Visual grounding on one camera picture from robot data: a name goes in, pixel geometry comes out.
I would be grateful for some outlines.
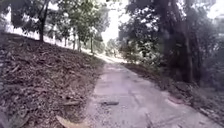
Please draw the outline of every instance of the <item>bright sky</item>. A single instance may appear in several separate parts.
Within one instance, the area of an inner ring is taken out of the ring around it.
[[[216,4],[212,6],[208,17],[214,19],[221,14],[224,14],[224,0],[216,0]]]
[[[118,26],[120,22],[127,22],[129,20],[128,15],[122,15],[125,12],[125,6],[128,4],[128,0],[122,0],[122,4],[115,3],[109,11],[110,26],[105,32],[102,33],[104,42],[108,42],[110,39],[116,39],[118,37]]]

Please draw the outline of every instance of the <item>leaf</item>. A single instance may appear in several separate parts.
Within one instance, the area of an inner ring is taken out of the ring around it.
[[[9,120],[10,128],[22,128],[28,122],[29,119],[29,115],[21,117],[18,114],[14,114]]]
[[[0,128],[10,128],[10,124],[8,122],[8,118],[4,112],[0,111]]]
[[[60,122],[60,124],[63,125],[65,128],[88,128],[84,123],[75,124],[60,116],[56,116],[56,118]]]
[[[64,103],[65,106],[77,106],[80,105],[80,101],[70,101],[70,102],[66,102]]]

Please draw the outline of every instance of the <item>dirt slope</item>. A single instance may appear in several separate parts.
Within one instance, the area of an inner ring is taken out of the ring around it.
[[[12,34],[1,34],[0,51],[0,112],[9,120],[4,125],[60,128],[56,115],[82,119],[102,61]]]

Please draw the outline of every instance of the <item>concrete path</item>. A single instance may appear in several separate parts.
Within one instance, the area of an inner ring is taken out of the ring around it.
[[[221,128],[168,97],[153,83],[108,63],[90,98],[85,122],[91,128]]]

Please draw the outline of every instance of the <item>thin tree trunk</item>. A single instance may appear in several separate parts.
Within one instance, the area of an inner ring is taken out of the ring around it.
[[[93,37],[91,37],[90,41],[91,41],[91,53],[93,53]]]
[[[114,57],[116,58],[116,51],[114,50]]]
[[[49,6],[49,0],[46,1],[46,7],[44,10],[44,15],[43,17],[40,16],[39,20],[41,22],[40,28],[39,28],[39,40],[40,41],[44,41],[44,27],[45,27],[45,23],[46,23],[46,19],[47,19],[47,12],[48,12],[48,6]]]
[[[67,46],[67,39],[65,38],[65,47]]]
[[[81,52],[81,42],[78,40],[78,51]]]
[[[73,50],[75,50],[76,41],[73,41]]]
[[[177,6],[177,0],[172,0],[172,11],[174,12],[174,15],[177,19],[177,26],[180,27],[180,32],[184,35],[185,41],[184,45],[186,47],[186,60],[187,60],[187,82],[193,82],[193,60],[191,55],[191,48],[190,48],[190,40],[189,40],[189,27],[188,27],[188,19],[186,19],[186,22],[182,20],[182,17],[179,13],[179,8]]]

